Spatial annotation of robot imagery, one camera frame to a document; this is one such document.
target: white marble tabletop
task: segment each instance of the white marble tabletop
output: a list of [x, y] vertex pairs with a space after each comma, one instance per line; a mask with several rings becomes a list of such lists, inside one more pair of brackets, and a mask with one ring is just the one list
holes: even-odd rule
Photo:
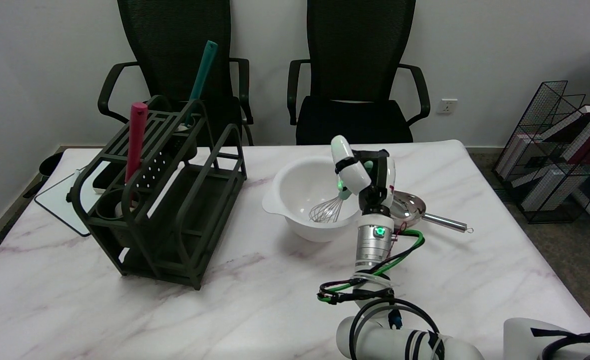
[[[498, 360], [503, 321], [510, 317], [590, 331], [590, 318], [461, 143], [355, 148], [386, 148], [397, 164], [397, 189], [423, 198], [429, 212], [475, 229], [460, 234], [419, 223], [425, 246], [390, 272], [398, 297], [426, 310], [442, 333]], [[0, 360], [343, 359], [335, 331], [358, 308], [321, 303], [315, 294], [321, 283], [352, 274], [357, 229], [331, 243], [311, 243], [261, 209], [284, 164], [330, 155], [329, 147], [244, 151], [248, 180], [201, 291], [120, 276], [92, 237], [79, 237], [29, 205], [0, 246]], [[44, 189], [97, 152], [67, 150]], [[400, 241], [396, 249], [412, 242]], [[405, 325], [426, 328], [412, 317]]]

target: utensil holder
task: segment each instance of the utensil holder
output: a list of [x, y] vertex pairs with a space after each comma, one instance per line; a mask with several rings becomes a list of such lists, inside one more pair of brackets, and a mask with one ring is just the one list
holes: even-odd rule
[[[192, 113], [201, 114], [201, 118], [188, 131], [176, 132]], [[212, 138], [208, 115], [200, 100], [188, 102], [181, 112], [150, 110], [141, 166], [128, 183], [124, 182], [128, 125], [75, 181], [71, 191], [75, 212], [122, 275], [200, 289], [210, 257], [247, 178], [241, 136], [235, 125], [228, 125], [216, 144], [211, 142], [209, 148], [204, 148], [210, 153], [203, 164], [192, 164], [200, 132], [208, 132]], [[222, 152], [225, 141], [234, 141], [237, 153]], [[217, 161], [221, 158], [235, 161], [231, 168], [222, 168]], [[80, 189], [102, 162], [119, 164], [123, 169], [86, 212], [80, 203]], [[149, 216], [179, 162], [185, 162], [184, 169]], [[137, 205], [129, 210], [123, 204], [131, 200], [137, 201]], [[118, 203], [125, 210], [122, 216], [114, 211]]]

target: white cutting board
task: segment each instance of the white cutting board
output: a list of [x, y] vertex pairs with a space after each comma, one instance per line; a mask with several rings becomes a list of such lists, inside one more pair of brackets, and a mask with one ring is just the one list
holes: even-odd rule
[[[81, 199], [82, 207], [86, 212], [95, 205], [97, 200], [101, 197], [100, 194], [96, 193], [93, 189], [93, 182], [96, 177], [108, 166], [109, 162], [103, 161], [95, 171], [86, 179], [82, 184]], [[71, 173], [67, 178], [64, 178], [57, 184], [45, 189], [35, 197], [35, 203], [41, 205], [50, 214], [55, 215], [60, 221], [68, 225], [72, 230], [83, 237], [90, 235], [88, 228], [82, 223], [82, 219], [77, 216], [73, 204], [66, 201], [66, 194], [70, 192], [70, 187], [75, 182], [75, 174]]]

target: chair seat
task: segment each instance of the chair seat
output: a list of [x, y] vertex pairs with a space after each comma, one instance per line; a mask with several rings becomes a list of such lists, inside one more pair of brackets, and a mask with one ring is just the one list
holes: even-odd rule
[[297, 121], [297, 145], [328, 145], [336, 135], [353, 144], [413, 142], [394, 100], [349, 103], [307, 96]]
[[[208, 121], [210, 130], [213, 134], [213, 145], [217, 144], [219, 137], [224, 133], [226, 126], [230, 124], [237, 125], [239, 136], [242, 137], [242, 110], [239, 105], [239, 98], [235, 96], [209, 97], [203, 100], [208, 112]], [[179, 112], [186, 105], [185, 101], [174, 104], [174, 111]], [[208, 131], [202, 129], [197, 135], [197, 146], [208, 146]], [[224, 146], [235, 146], [236, 143], [229, 135]]]

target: white mixing bowl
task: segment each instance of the white mixing bowl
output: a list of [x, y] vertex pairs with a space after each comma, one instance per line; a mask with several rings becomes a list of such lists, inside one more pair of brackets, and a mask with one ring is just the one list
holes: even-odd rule
[[290, 229], [302, 238], [329, 242], [352, 228], [360, 215], [359, 201], [353, 195], [343, 202], [337, 222], [311, 221], [308, 212], [337, 194], [333, 159], [305, 157], [291, 162], [277, 173], [261, 205], [267, 213], [283, 215]]

